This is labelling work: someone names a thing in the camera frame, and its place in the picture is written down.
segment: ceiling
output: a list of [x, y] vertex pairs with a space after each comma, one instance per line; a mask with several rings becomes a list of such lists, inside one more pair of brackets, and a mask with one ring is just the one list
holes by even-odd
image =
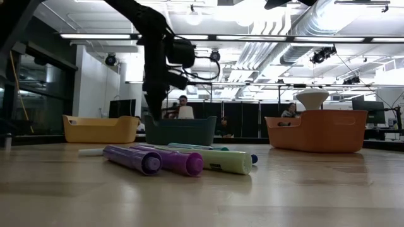
[[[331, 2], [332, 0], [319, 0], [319, 2]], [[265, 0], [244, 0], [236, 6], [217, 6], [217, 0], [162, 0], [138, 1], [161, 12], [167, 23], [178, 34], [263, 34], [284, 35], [293, 32], [289, 29], [299, 25], [299, 16], [304, 12], [310, 12], [307, 6], [299, 2], [290, 2], [288, 7], [264, 10]], [[324, 15], [322, 24], [337, 27], [338, 20], [344, 19], [344, 24], [337, 29], [334, 35], [377, 36], [394, 35], [402, 36], [404, 31], [404, 1], [392, 0], [394, 4], [389, 11], [382, 13], [384, 6], [337, 6], [321, 11]], [[191, 12], [190, 4], [194, 4], [195, 13]], [[60, 33], [137, 33], [132, 24], [117, 11], [103, 1], [89, 0], [47, 0], [35, 12], [35, 16], [46, 22]], [[134, 41], [92, 41], [82, 42], [92, 47], [136, 45]], [[304, 54], [291, 66], [280, 65], [279, 57], [268, 61], [269, 56], [278, 56], [275, 45], [265, 47], [264, 44], [251, 44], [247, 42], [195, 42], [197, 55], [209, 55], [212, 49], [218, 49], [221, 53], [221, 65], [229, 70], [222, 70], [221, 81], [236, 82], [240, 79], [253, 79], [259, 83], [274, 83], [277, 79], [284, 79], [286, 83], [337, 83], [341, 84], [344, 78], [352, 76], [350, 69], [359, 74], [366, 83], [376, 82], [376, 69], [383, 67], [385, 63], [404, 55], [404, 45], [374, 45], [374, 44], [338, 44], [336, 55], [322, 64], [313, 65], [309, 62], [312, 52], [320, 47], [314, 47]], [[268, 52], [262, 52], [263, 58], [259, 58], [259, 51], [267, 48]], [[129, 53], [118, 54], [123, 60], [131, 55]], [[232, 73], [232, 69], [241, 66], [251, 66], [248, 73]], [[214, 66], [208, 61], [197, 61], [193, 72], [209, 74], [215, 72]], [[220, 96], [223, 90], [231, 88], [215, 88], [215, 94]], [[259, 96], [264, 90], [252, 91], [252, 98]], [[234, 96], [243, 96], [242, 92], [233, 92]]]

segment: person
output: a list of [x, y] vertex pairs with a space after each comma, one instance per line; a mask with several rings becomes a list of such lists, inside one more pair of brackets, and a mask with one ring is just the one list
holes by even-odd
[[289, 103], [288, 108], [283, 111], [281, 117], [296, 117], [296, 104]]
[[233, 127], [229, 124], [227, 117], [222, 117], [221, 124], [217, 127], [216, 132], [223, 138], [231, 138], [234, 135]]
[[139, 131], [139, 132], [144, 132], [146, 129], [145, 129], [145, 125], [141, 122], [141, 119], [140, 119], [140, 117], [139, 116], [135, 116], [137, 119], [139, 119], [139, 122], [138, 122], [138, 129], [137, 129], [137, 131]]
[[187, 96], [181, 95], [181, 96], [179, 97], [179, 106], [180, 106], [180, 107], [186, 106], [186, 105], [187, 105], [187, 102], [188, 102]]

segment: table surface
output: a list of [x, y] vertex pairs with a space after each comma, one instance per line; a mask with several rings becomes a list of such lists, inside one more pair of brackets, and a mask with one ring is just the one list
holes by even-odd
[[259, 157], [249, 175], [161, 171], [145, 177], [91, 144], [13, 147], [0, 155], [1, 226], [403, 226], [404, 155], [311, 154], [226, 146]]

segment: purple marker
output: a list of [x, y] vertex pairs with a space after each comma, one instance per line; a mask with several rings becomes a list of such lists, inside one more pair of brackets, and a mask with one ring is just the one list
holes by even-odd
[[131, 148], [158, 153], [163, 159], [163, 168], [175, 173], [194, 177], [203, 170], [203, 159], [199, 153], [180, 153], [145, 146], [133, 146]]
[[162, 168], [162, 157], [153, 151], [106, 146], [103, 156], [128, 168], [139, 170], [145, 175], [154, 175]]

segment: orange bin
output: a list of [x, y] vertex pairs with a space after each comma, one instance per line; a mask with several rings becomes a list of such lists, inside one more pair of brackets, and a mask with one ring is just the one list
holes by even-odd
[[298, 119], [265, 117], [265, 120], [273, 147], [353, 153], [362, 149], [366, 118], [367, 111], [362, 110], [306, 110]]
[[132, 143], [139, 119], [91, 119], [63, 115], [64, 135], [69, 143]]

